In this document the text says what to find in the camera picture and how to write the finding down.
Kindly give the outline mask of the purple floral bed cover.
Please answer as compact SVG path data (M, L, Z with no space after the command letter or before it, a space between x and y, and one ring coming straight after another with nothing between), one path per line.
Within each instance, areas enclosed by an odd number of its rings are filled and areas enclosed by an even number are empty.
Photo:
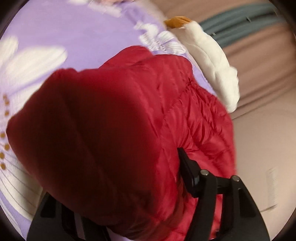
M140 45L152 54L187 58L201 87L212 90L176 35L163 26L151 3L105 6L95 1L15 1L1 34L1 209L14 232L26 240L43 197L6 135L17 113L57 69L97 68L121 50Z

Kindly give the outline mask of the red down jacket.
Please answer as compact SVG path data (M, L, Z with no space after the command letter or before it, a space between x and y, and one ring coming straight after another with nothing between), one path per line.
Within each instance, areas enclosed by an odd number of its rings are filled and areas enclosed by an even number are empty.
M235 174L232 120L188 59L128 47L54 72L9 121L24 168L62 204L130 240L183 240L196 207L178 148Z

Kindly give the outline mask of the teal curtain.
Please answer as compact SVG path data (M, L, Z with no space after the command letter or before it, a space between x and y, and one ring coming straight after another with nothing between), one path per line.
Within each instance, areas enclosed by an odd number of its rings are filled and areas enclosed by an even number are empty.
M284 21L284 17L272 3L254 3L214 15L199 25L221 48L225 48L244 37Z

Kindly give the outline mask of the white plush goose toy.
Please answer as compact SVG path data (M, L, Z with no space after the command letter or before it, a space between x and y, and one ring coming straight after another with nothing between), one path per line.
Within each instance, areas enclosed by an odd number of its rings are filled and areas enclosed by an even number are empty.
M219 44L196 21L185 16L175 16L164 23L189 51L227 111L233 113L240 99L238 72Z

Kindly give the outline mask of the pink beige curtain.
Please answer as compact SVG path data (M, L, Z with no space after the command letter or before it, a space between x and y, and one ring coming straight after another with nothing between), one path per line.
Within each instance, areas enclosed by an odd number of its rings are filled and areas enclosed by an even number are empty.
M249 1L154 1L167 17L186 16L197 22ZM283 21L244 37L224 52L238 70L240 100L232 118L244 115L285 93L295 83L295 39Z

